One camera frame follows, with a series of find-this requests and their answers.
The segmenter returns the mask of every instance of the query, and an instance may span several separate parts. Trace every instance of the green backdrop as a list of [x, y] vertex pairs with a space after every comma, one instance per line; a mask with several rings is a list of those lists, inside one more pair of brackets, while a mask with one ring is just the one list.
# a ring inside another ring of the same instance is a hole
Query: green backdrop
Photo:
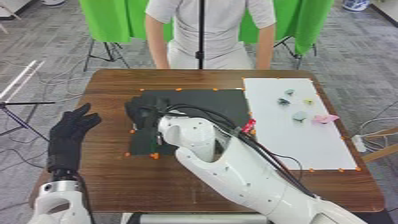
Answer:
[[[295, 37], [295, 53], [304, 55], [320, 35], [334, 0], [274, 0], [277, 37]], [[92, 38], [101, 42], [146, 39], [147, 0], [80, 0]], [[242, 21], [240, 40], [258, 41], [258, 28], [249, 13]], [[172, 39], [172, 24], [165, 25], [165, 39]]]

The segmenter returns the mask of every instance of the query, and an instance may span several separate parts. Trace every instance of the wooden table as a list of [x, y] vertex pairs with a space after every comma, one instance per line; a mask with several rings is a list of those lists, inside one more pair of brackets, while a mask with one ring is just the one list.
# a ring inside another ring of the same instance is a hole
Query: wooden table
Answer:
[[[249, 212], [234, 205], [195, 178], [174, 156], [153, 160], [147, 156], [124, 157], [130, 146], [131, 122], [124, 102], [140, 89], [242, 88], [242, 77], [311, 78], [330, 114], [336, 114], [320, 83], [304, 71], [197, 71], [101, 70], [92, 76], [80, 104], [92, 103], [103, 118], [87, 134], [82, 152], [82, 175], [96, 212]], [[346, 135], [341, 121], [336, 122]], [[345, 140], [361, 171], [304, 172], [309, 190], [352, 212], [378, 212], [384, 197], [350, 139]], [[43, 173], [37, 187], [48, 178]]]

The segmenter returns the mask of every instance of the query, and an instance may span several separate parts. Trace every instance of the white board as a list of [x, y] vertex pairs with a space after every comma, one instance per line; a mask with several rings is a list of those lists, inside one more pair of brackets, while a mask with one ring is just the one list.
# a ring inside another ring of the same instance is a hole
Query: white board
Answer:
[[[284, 94], [288, 89], [295, 90], [293, 96]], [[355, 169], [357, 164], [334, 122], [313, 122], [316, 115], [329, 115], [313, 81], [298, 78], [249, 78], [245, 97], [256, 119], [258, 141], [268, 150], [279, 155], [291, 156], [305, 170]], [[288, 106], [279, 105], [279, 98], [291, 102]], [[304, 99], [313, 99], [313, 105], [304, 103]], [[307, 113], [304, 122], [293, 120], [293, 114], [300, 111]], [[295, 161], [281, 160], [288, 168], [297, 170]]]

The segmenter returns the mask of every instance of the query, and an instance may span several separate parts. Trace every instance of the white wall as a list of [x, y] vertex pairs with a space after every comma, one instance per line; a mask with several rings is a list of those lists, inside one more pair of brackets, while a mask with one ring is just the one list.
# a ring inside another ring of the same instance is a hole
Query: white wall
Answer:
[[[7, 6], [12, 12], [19, 10], [19, 8], [27, 5], [30, 0], [0, 0], [0, 3]], [[0, 17], [9, 17], [7, 11], [0, 8]]]
[[385, 0], [385, 2], [375, 2], [373, 4], [398, 22], [398, 0]]

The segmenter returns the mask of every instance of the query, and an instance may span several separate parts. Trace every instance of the white t-shirt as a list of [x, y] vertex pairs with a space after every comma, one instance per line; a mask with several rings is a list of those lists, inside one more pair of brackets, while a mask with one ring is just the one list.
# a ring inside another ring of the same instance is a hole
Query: white t-shirt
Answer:
[[[258, 28], [275, 23], [272, 0], [206, 0], [204, 57], [222, 56], [236, 48], [240, 23], [249, 9]], [[195, 55], [199, 48], [199, 0], [149, 0], [147, 15], [169, 23], [174, 18], [174, 45]]]

